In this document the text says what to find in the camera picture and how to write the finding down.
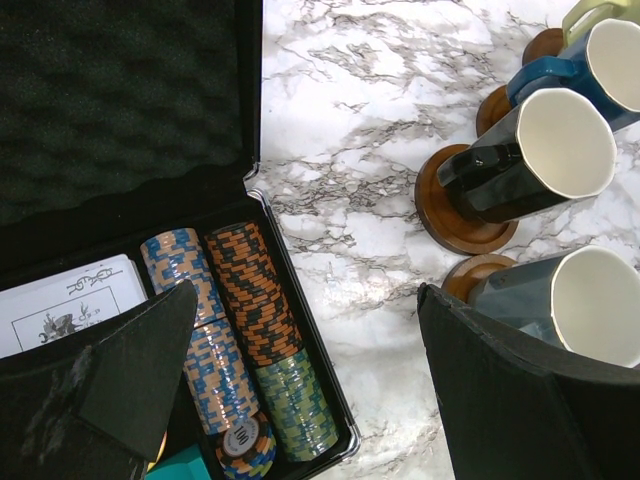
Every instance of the black leather cup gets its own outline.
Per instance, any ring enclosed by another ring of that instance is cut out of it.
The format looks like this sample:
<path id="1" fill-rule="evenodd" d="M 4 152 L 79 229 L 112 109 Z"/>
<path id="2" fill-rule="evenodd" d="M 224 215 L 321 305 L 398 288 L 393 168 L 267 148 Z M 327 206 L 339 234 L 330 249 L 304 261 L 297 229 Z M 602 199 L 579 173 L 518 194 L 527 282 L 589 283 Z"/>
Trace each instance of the black leather cup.
<path id="1" fill-rule="evenodd" d="M 586 98 L 545 89 L 444 162 L 438 181 L 463 217 L 504 223 L 598 195 L 615 158 L 611 128 Z"/>

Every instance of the blue cup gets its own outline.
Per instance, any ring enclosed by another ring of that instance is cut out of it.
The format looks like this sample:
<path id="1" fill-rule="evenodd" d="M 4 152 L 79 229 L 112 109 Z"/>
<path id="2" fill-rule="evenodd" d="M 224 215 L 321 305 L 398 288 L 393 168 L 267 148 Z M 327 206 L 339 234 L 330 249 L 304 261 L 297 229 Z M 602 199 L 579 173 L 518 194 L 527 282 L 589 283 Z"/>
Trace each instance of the blue cup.
<path id="1" fill-rule="evenodd" d="M 542 88 L 569 88 L 598 109 L 615 132 L 640 120 L 640 26 L 607 19 L 558 57 L 541 57 L 507 85 L 512 107 Z"/>

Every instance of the deck of cards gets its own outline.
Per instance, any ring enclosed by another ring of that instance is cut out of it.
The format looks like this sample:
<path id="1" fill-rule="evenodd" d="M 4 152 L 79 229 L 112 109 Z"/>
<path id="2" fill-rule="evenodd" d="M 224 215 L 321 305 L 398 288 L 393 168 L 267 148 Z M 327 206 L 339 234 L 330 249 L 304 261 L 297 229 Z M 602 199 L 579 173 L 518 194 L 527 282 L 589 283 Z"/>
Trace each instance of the deck of cards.
<path id="1" fill-rule="evenodd" d="M 40 347 L 147 300 L 126 255 L 0 292 L 0 358 Z"/>

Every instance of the stack of poker chips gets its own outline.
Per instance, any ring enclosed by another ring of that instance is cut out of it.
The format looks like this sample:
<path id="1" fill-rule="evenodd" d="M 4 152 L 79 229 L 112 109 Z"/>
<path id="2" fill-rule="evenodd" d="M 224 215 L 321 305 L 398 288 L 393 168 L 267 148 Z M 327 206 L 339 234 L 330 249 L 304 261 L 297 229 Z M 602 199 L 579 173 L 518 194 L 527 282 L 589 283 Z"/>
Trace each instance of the stack of poker chips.
<path id="1" fill-rule="evenodd" d="M 205 238 L 253 363 L 264 367 L 299 352 L 302 338 L 257 225 L 232 225 Z"/>
<path id="2" fill-rule="evenodd" d="M 205 238 L 283 450 L 312 460 L 337 442 L 337 429 L 262 234 L 247 222 Z"/>
<path id="3" fill-rule="evenodd" d="M 216 456 L 230 480 L 264 478 L 276 457 L 276 439 L 262 412 L 218 438 Z"/>
<path id="4" fill-rule="evenodd" d="M 156 293 L 190 280 L 198 294 L 195 328 L 184 365 L 207 435 L 255 415 L 260 405 L 251 378 L 193 229 L 165 232 L 140 250 Z"/>
<path id="5" fill-rule="evenodd" d="M 313 460 L 335 445 L 336 425 L 306 350 L 256 374 L 289 460 Z"/>

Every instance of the wooden base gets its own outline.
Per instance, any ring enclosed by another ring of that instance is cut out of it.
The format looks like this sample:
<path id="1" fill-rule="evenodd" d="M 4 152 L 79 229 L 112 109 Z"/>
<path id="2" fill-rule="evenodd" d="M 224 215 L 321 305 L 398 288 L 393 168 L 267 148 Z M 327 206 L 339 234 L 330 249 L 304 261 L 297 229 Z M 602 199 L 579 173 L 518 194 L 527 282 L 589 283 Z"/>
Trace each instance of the wooden base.
<path id="1" fill-rule="evenodd" d="M 507 98 L 507 86 L 494 90 L 489 95 L 476 115 L 476 133 L 478 138 L 484 135 L 484 133 L 498 123 L 502 117 L 511 111 L 511 104 Z"/>
<path id="2" fill-rule="evenodd" d="M 548 28 L 529 42 L 522 55 L 522 65 L 550 55 L 557 57 L 564 49 L 564 34 L 561 28 Z"/>
<path id="3" fill-rule="evenodd" d="M 451 205 L 445 189 L 438 182 L 437 171 L 452 155 L 468 147 L 450 145 L 433 155 L 418 173 L 414 199 L 422 224 L 440 245 L 463 255 L 482 255 L 506 245 L 515 234 L 518 222 L 470 221 Z"/>
<path id="4" fill-rule="evenodd" d="M 504 255 L 479 255 L 460 262 L 445 278 L 442 289 L 458 300 L 467 303 L 469 294 L 476 285 L 494 272 L 504 270 L 516 264 L 515 260 Z"/>

